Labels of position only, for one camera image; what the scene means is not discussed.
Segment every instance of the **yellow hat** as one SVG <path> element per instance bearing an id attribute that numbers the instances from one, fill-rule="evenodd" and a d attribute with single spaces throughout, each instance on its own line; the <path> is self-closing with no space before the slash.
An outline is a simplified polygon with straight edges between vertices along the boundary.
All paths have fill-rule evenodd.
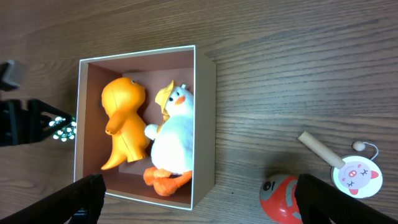
<path id="1" fill-rule="evenodd" d="M 162 110 L 163 114 L 163 123 L 165 123 L 169 118 L 169 114 L 167 110 L 165 109 L 167 100 L 169 100 L 170 95 L 172 94 L 172 91 L 175 86 L 178 86 L 176 81 L 172 81 L 166 88 L 161 89 L 155 97 L 155 102 L 160 105 L 160 108 Z"/>

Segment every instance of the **white duck plush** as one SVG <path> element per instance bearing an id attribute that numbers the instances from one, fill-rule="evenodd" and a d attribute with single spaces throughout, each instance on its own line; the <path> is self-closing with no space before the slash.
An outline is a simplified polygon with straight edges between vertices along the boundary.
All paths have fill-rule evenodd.
<path id="1" fill-rule="evenodd" d="M 155 167 L 145 170 L 144 180 L 159 195 L 169 196 L 192 178 L 193 95 L 173 80 L 158 92 L 155 102 L 161 107 L 164 123 L 145 129 L 145 135 L 154 140 L 150 156 Z M 180 176 L 170 178 L 172 174 Z"/>

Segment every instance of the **red toy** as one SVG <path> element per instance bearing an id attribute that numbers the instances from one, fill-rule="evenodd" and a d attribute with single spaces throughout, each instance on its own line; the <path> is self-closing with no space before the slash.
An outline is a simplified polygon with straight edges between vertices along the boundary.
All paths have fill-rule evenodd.
<path id="1" fill-rule="evenodd" d="M 269 177 L 261 186 L 260 203 L 265 213 L 277 223 L 302 223 L 294 191 L 297 178 L 291 175 L 276 174 Z"/>

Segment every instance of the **cardboard box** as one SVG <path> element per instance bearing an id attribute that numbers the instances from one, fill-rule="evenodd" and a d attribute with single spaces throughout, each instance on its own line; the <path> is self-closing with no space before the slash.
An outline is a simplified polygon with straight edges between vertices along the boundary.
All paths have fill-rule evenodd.
<path id="1" fill-rule="evenodd" d="M 103 88 L 112 80 L 131 77 L 146 88 L 139 114 L 146 124 L 161 124 L 157 92 L 171 80 L 186 84 L 194 95 L 193 178 L 169 197 L 156 194 L 142 177 L 152 167 L 150 157 L 101 170 L 109 159 L 112 138 L 105 133 L 109 120 L 101 105 Z M 104 177 L 106 194 L 184 210 L 193 207 L 215 184 L 216 65 L 196 46 L 172 47 L 80 60 L 75 176 Z M 150 155 L 150 144 L 147 152 Z"/>

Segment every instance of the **pig sticker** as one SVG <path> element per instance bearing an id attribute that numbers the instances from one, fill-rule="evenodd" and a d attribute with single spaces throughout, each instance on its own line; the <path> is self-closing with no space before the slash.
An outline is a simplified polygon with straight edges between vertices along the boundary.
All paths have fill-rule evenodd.
<path id="1" fill-rule="evenodd" d="M 379 173 L 373 171 L 363 162 L 347 162 L 338 171 L 340 183 L 349 189 L 352 195 L 358 194 L 359 189 L 368 185 L 371 179 L 379 177 Z"/>

